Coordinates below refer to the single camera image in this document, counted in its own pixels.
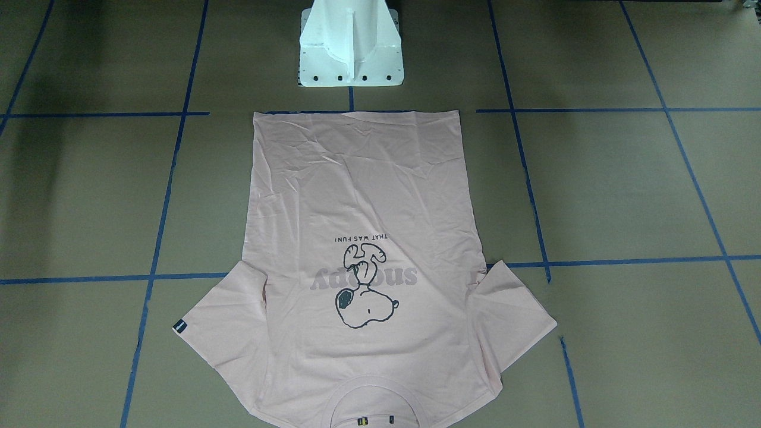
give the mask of snoopy graphic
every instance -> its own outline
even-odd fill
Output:
[[[336,294],[336,309],[343,324],[361,328],[370,321],[383,322],[391,318],[399,301],[370,288],[378,271],[378,264],[386,261],[386,253],[377,245],[352,244],[343,254],[343,266],[354,273],[357,287],[342,289]]]

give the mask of shirt sleeve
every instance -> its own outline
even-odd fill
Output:
[[[467,297],[466,309],[492,390],[500,374],[552,331],[557,322],[501,260]]]
[[[239,261],[174,327],[248,411],[261,394],[269,358],[265,282],[264,273]]]

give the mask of snoopy t-shirt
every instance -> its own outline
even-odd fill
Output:
[[[241,261],[174,327],[282,427],[443,427],[555,321],[473,219],[458,113],[256,113]]]

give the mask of black sleeve tag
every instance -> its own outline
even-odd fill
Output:
[[[179,320],[179,321],[177,322],[177,324],[175,324],[175,325],[174,325],[174,327],[172,327],[172,328],[173,328],[173,329],[174,329],[174,330],[175,330],[177,333],[182,333],[183,331],[185,331],[185,327],[187,327],[187,326],[188,326],[188,323],[186,323],[186,322],[185,322],[185,321],[183,321],[183,320]]]

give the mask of neckline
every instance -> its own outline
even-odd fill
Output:
[[[392,381],[391,379],[374,375],[357,376],[339,385],[333,394],[330,395],[330,399],[325,404],[321,426],[324,428],[332,427],[333,413],[336,411],[336,407],[338,407],[339,402],[348,393],[363,386],[385,388],[398,394],[401,398],[404,399],[404,401],[407,402],[410,408],[412,408],[412,412],[415,414],[420,428],[429,428],[431,426],[431,424],[428,422],[428,417],[425,415],[425,411],[423,410],[422,405],[410,390],[404,388],[402,385]]]

